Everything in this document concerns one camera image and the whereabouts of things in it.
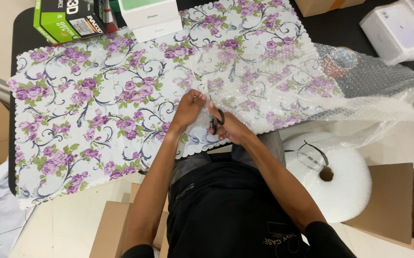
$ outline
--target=person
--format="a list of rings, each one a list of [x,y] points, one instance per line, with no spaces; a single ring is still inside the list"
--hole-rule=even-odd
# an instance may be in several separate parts
[[[216,134],[233,142],[232,161],[212,162],[200,153],[175,162],[179,139],[205,100],[196,90],[181,98],[130,209],[122,257],[154,257],[167,192],[168,257],[355,257],[284,167],[277,132],[257,137],[225,112]],[[208,109],[221,121],[212,102]]]

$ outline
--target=cardboard core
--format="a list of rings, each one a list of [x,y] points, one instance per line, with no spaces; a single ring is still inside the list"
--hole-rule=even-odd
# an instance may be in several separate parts
[[[334,173],[330,167],[324,166],[323,169],[318,174],[318,176],[320,177],[321,180],[325,182],[330,182],[334,177]]]

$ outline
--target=scissors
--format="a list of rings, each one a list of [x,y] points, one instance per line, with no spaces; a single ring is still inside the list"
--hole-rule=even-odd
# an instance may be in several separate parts
[[[224,124],[224,114],[223,114],[223,111],[221,109],[218,109],[218,112],[221,115],[221,121],[218,120],[217,118],[215,118],[213,115],[212,115],[212,119],[210,121],[210,125],[211,125],[211,127],[213,129],[213,134],[214,135],[216,134],[216,122],[218,122],[219,125],[223,125]]]

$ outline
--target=graphics card box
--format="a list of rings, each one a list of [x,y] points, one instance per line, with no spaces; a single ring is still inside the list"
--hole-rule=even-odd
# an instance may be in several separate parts
[[[33,26],[53,44],[105,34],[103,1],[36,0]]]

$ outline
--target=phone box wrapped in bubble wrap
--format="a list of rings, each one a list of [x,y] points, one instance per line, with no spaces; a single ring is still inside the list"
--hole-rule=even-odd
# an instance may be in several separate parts
[[[387,65],[414,61],[414,0],[376,7],[360,26]]]

